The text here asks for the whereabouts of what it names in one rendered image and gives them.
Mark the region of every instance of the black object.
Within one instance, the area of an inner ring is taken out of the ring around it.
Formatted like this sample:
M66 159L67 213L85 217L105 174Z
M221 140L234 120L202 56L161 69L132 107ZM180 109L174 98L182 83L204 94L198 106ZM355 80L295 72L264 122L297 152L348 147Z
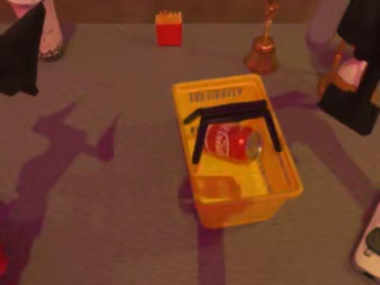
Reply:
M271 112L265 100L200 108L188 115L183 120L183 123L189 124L197 117L201 117L201 122L199 123L194 152L192 154L193 164L198 164L201 160L207 128L211 124L226 124L264 117L274 149L276 152L282 151L280 139L278 138Z
M370 251L380 255L380 227L376 227L368 233L366 244Z
M371 102L380 80L380 1L351 0L338 34L355 47L354 57L366 61L367 67L355 92L330 84L318 106L358 134L369 135L380 114Z
M38 94L38 52L45 14L41 2L0 36L0 93Z

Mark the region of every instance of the basket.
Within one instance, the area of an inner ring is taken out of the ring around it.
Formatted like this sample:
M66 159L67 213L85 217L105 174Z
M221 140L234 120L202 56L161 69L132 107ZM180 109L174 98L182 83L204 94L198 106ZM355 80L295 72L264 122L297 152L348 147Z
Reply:
M285 201L302 193L299 174L259 76L179 83L172 91L195 207L204 227L268 220ZM265 179L257 161L237 164L202 152L205 130L216 122L239 122L261 134Z

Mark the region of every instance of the coca-cola logo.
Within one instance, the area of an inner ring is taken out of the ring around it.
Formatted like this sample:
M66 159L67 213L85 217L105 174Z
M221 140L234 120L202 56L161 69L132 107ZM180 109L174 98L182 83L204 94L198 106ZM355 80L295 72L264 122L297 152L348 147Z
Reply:
M230 155L230 139L228 137L228 133L232 126L232 123L227 123L222 125L217 131L215 139L215 152L218 156L228 157Z

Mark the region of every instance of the red french fry box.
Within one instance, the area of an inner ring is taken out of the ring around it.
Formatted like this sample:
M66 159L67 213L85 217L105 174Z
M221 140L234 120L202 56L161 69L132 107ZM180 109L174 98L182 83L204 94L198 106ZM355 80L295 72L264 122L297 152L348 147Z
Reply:
M182 24L156 24L159 46L182 46Z

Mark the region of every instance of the black robotic claw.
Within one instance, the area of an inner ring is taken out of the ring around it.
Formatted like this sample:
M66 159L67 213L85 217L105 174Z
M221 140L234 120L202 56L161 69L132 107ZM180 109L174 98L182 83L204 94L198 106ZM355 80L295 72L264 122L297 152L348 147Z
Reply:
M0 93L37 95L38 51L45 14L40 3L0 36Z
M375 127L380 108L371 98L380 80L380 1L351 0L338 27L339 36L355 47L354 57L367 62L355 92L329 85L319 107L361 135Z

